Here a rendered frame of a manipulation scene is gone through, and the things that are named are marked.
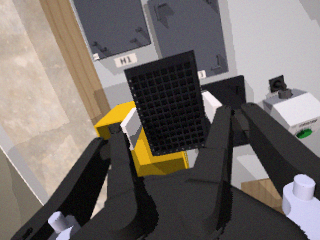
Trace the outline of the grey bench mat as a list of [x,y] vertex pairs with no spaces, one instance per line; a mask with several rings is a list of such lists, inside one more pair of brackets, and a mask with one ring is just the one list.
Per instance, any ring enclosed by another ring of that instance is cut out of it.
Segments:
[[[69,0],[111,110],[134,101],[124,70],[162,59],[147,6],[141,0],[151,44],[94,60],[73,0]],[[208,84],[243,75],[246,102],[263,106],[269,80],[284,76],[287,88],[310,92],[320,102],[320,0],[218,0],[229,72],[200,79]],[[116,58],[135,53],[121,67]],[[233,148],[231,185],[269,178],[250,145]]]

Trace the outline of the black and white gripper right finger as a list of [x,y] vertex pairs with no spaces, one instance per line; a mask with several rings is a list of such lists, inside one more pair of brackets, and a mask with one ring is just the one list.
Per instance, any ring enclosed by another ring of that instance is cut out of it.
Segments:
[[243,130],[283,199],[285,215],[309,240],[320,240],[320,157],[256,103],[231,110],[207,90],[201,94],[211,127],[177,200],[186,232],[205,237],[216,230],[223,178],[231,184],[234,131]]

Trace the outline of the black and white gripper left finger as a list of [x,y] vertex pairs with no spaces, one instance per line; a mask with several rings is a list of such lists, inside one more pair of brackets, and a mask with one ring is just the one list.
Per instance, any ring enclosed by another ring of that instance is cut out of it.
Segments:
[[68,240],[91,219],[106,175],[104,226],[113,240],[137,239],[144,219],[131,150],[142,127],[136,107],[121,124],[108,126],[110,138],[89,143],[47,203],[10,240]]

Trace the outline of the black multi-well plate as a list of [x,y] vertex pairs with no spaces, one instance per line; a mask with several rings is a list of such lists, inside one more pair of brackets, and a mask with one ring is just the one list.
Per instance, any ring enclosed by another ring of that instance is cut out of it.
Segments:
[[209,132],[194,50],[124,73],[152,156],[205,147]]

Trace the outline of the beige label with h1 text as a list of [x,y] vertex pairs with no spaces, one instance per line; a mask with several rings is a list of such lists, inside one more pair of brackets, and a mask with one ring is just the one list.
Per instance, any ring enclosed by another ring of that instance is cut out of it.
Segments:
[[114,60],[115,60],[117,68],[121,67],[121,66],[124,66],[124,65],[128,65],[128,64],[131,64],[131,63],[138,62],[135,53],[132,53],[132,54],[129,54],[129,55],[126,55],[126,56],[122,56],[122,57],[116,58]]

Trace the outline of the yellow open-top box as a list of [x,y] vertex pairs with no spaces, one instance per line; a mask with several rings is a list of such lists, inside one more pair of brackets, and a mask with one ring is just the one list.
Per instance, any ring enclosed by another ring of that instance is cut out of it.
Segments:
[[[98,137],[104,140],[110,138],[107,127],[114,123],[122,123],[132,108],[136,107],[134,101],[119,104],[114,107],[95,126]],[[134,150],[131,150],[137,175],[167,175],[175,171],[189,168],[187,152],[177,152],[161,156],[152,156],[144,129],[142,127]]]

